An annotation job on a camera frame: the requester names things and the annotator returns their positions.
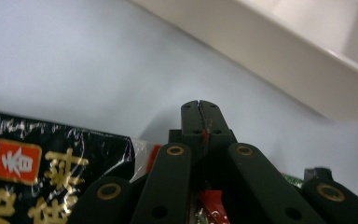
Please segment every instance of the red label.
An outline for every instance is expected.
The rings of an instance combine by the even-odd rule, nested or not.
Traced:
[[[33,185],[41,154],[40,146],[0,139],[0,179]]]

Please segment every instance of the brass screw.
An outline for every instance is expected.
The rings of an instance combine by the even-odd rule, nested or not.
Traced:
[[[341,190],[331,185],[321,183],[318,186],[316,186],[316,190],[320,195],[324,196],[326,199],[330,201],[340,203],[345,200],[344,193]]]
[[[171,156],[179,156],[182,155],[185,150],[182,147],[169,147],[167,148],[167,153]]]
[[[121,186],[117,183],[104,184],[98,188],[97,196],[102,200],[111,200],[116,198],[121,192]]]
[[[250,156],[253,154],[253,150],[249,147],[239,146],[237,147],[237,152],[242,156]]]

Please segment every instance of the white surface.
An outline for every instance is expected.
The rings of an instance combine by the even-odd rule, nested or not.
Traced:
[[[294,30],[358,63],[358,0],[241,0],[252,2]]]
[[[324,116],[358,120],[358,1],[132,1]]]
[[[358,194],[358,122],[310,111],[127,1],[0,3],[2,112],[165,143],[196,99],[282,172],[328,166]]]

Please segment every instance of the screw hole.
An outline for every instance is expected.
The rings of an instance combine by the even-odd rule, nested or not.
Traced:
[[[167,149],[167,153],[171,156],[179,156],[182,155],[185,150],[182,147],[169,147]]]
[[[344,193],[333,186],[320,183],[318,186],[316,186],[316,190],[320,195],[324,196],[330,201],[338,203],[345,201]]]
[[[168,209],[165,206],[157,206],[152,210],[152,216],[155,219],[162,219],[168,215]]]
[[[286,208],[284,213],[293,220],[300,220],[302,218],[301,213],[292,207]]]
[[[253,151],[252,151],[251,148],[243,147],[243,146],[237,147],[237,152],[240,153],[243,156],[250,156],[250,155],[253,154]]]
[[[121,186],[117,183],[107,183],[100,186],[97,190],[98,198],[102,200],[111,200],[116,198],[121,192]]]

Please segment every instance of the plastic wrapper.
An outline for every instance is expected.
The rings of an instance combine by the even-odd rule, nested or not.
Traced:
[[[287,175],[287,174],[282,174],[283,178],[289,182],[289,184],[301,189],[303,184],[304,184],[304,181],[297,178],[297,177],[294,177],[292,175]]]
[[[147,142],[141,139],[132,139],[133,148],[135,150],[135,171],[132,181],[150,172],[160,144]]]
[[[0,114],[0,224],[66,223],[93,181],[134,164],[129,137]]]

